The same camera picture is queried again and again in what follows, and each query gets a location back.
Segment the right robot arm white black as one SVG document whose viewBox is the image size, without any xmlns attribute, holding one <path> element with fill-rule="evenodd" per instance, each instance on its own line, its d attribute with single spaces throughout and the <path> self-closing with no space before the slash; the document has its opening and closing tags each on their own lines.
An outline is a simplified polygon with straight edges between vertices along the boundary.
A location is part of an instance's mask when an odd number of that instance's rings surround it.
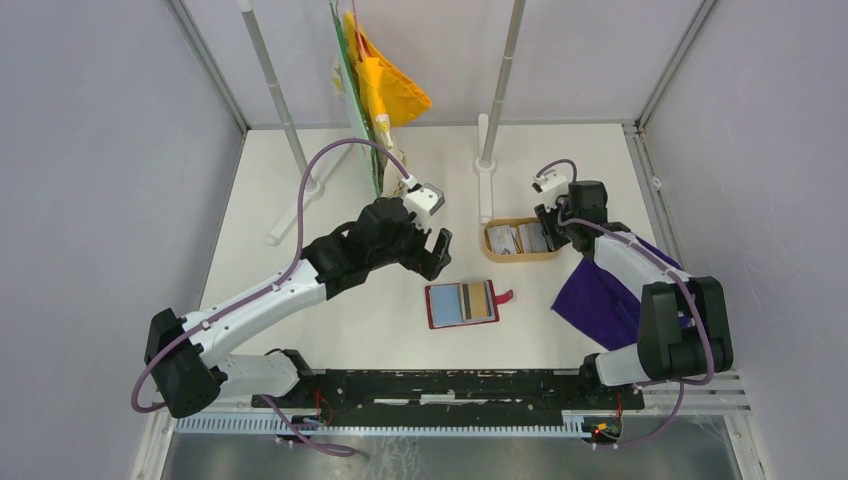
<svg viewBox="0 0 848 480">
<path fill-rule="evenodd" d="M 602 182 L 539 175 L 532 186 L 550 246 L 581 256 L 552 309 L 604 349 L 580 367 L 577 392 L 585 405 L 606 406 L 621 386 L 705 385 L 732 367 L 718 280 L 685 272 L 626 225 L 610 221 Z"/>
</svg>

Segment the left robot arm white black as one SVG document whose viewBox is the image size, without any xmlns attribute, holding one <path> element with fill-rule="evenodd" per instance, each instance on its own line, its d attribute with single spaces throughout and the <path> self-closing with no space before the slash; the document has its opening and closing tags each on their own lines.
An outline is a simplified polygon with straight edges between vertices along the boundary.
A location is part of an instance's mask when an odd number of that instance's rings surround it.
<svg viewBox="0 0 848 480">
<path fill-rule="evenodd" d="M 182 317 L 170 308 L 149 326 L 145 368 L 133 387 L 132 408 L 194 415 L 219 398 L 269 394 L 290 407 L 306 405 L 313 379 L 302 361 L 274 361 L 235 349 L 277 322 L 363 284 L 369 274 L 399 264 L 426 280 L 450 263 L 451 232 L 426 248 L 430 223 L 445 200 L 430 186 L 401 198 L 380 197 L 354 221 L 315 238 L 293 263 L 264 282 L 206 310 Z"/>
</svg>

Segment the red leather card holder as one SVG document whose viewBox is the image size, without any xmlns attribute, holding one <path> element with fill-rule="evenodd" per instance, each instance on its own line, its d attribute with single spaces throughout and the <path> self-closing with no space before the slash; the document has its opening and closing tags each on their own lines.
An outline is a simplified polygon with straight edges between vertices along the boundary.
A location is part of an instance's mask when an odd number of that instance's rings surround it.
<svg viewBox="0 0 848 480">
<path fill-rule="evenodd" d="M 475 326 L 500 321 L 499 307 L 514 292 L 495 292 L 492 280 L 428 285 L 424 289 L 431 330 Z"/>
</svg>

